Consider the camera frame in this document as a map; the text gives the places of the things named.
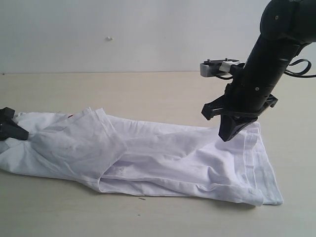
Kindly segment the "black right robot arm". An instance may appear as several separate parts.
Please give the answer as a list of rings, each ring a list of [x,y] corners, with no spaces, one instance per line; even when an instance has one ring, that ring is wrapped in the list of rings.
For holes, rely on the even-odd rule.
[[[260,35],[245,63],[238,60],[205,60],[202,77],[227,80],[224,94],[204,105],[201,113],[210,120],[220,116],[220,138],[227,142],[254,123],[277,99],[272,90],[282,75],[307,78],[306,69],[294,73],[288,67],[316,40],[316,3],[313,0],[272,0],[260,21]]]

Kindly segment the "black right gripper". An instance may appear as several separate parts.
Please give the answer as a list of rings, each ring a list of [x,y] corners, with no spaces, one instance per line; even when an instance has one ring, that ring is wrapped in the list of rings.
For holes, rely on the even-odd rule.
[[[219,137],[228,142],[277,103],[272,91],[279,81],[279,65],[224,64],[223,71],[231,74],[233,81],[226,86],[224,95],[204,104],[201,114],[207,120],[221,116]]]

